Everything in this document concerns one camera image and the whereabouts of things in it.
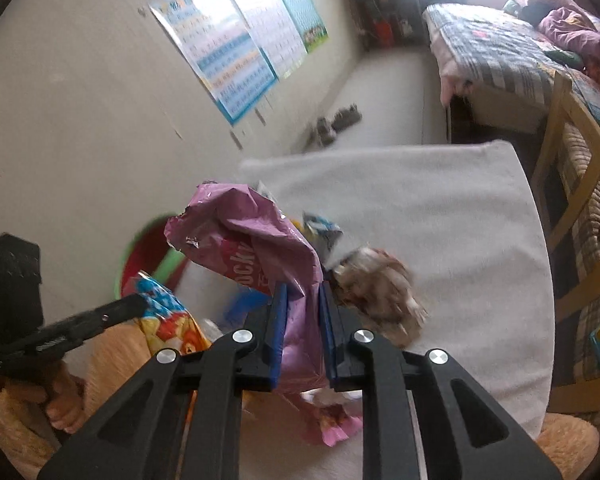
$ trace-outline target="educational wall chart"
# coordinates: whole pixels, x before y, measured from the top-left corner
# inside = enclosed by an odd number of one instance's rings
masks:
[[[328,38],[327,29],[315,10],[313,0],[283,0],[307,52],[315,50]]]
[[[164,0],[150,9],[232,125],[328,38],[312,0]]]
[[[276,81],[231,0],[167,0],[150,7],[231,124]]]
[[[289,76],[306,57],[298,29],[282,0],[234,0],[256,44],[278,78]]]

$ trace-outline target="metal screw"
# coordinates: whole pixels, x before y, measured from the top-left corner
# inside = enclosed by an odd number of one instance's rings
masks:
[[[374,333],[369,330],[358,330],[354,333],[353,339],[359,343],[371,343],[374,340]]]
[[[248,343],[249,341],[251,341],[253,339],[253,334],[245,329],[236,330],[234,332],[233,338],[234,338],[234,341],[237,343]]]
[[[160,350],[155,355],[155,358],[163,365],[173,363],[176,360],[176,352],[175,350],[171,350],[171,348],[165,348],[164,350]]]
[[[429,359],[432,363],[435,363],[437,365],[443,365],[444,363],[449,361],[449,356],[444,350],[435,349],[429,352]]]

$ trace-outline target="chair backrest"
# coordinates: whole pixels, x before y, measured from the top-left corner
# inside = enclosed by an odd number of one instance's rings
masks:
[[[580,179],[578,187],[568,197],[569,205],[553,229],[544,196],[544,180],[549,168],[557,157],[562,140],[564,123],[570,120],[580,131],[591,152],[591,160]],[[570,231],[580,212],[587,205],[598,181],[600,180],[600,126],[592,117],[582,101],[571,92],[571,80],[555,73],[554,94],[549,108],[544,140],[536,169],[531,177],[530,186],[534,194],[538,212],[546,235],[549,254],[552,253],[564,236]],[[556,322],[569,317],[600,296],[600,262],[586,278],[572,288],[565,296],[555,302]]]

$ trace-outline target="black tool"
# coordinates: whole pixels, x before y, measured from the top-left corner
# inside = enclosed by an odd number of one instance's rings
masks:
[[[210,349],[159,351],[51,458],[39,480],[238,478],[242,391],[271,391],[282,360],[286,285]],[[195,409],[183,440],[192,393]]]
[[[413,393],[431,480],[559,480],[560,472],[445,351],[401,352],[363,330],[320,287],[319,323],[331,386],[363,391],[365,480],[420,477]],[[244,328],[204,352],[158,352],[42,468],[39,480],[237,480],[243,390],[269,391],[280,365],[286,286]],[[185,421],[198,391],[188,429]]]
[[[52,378],[64,354],[104,329],[142,316],[146,303],[133,295],[43,327],[40,248],[10,234],[0,236],[0,376],[43,386],[50,399]],[[69,435],[54,430],[62,444]]]

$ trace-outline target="snack bag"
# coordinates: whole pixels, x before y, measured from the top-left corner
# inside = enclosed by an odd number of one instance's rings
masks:
[[[139,322],[151,354],[173,348],[184,355],[211,346],[189,311],[160,283],[139,272],[134,285],[148,305]]]
[[[313,213],[302,213],[302,235],[318,254],[320,261],[325,264],[331,251],[342,236],[342,229],[337,224],[323,216]]]
[[[167,241],[194,263],[267,295],[288,286],[279,392],[326,384],[318,328],[320,260],[277,206],[249,186],[205,182],[184,213],[170,218]]]

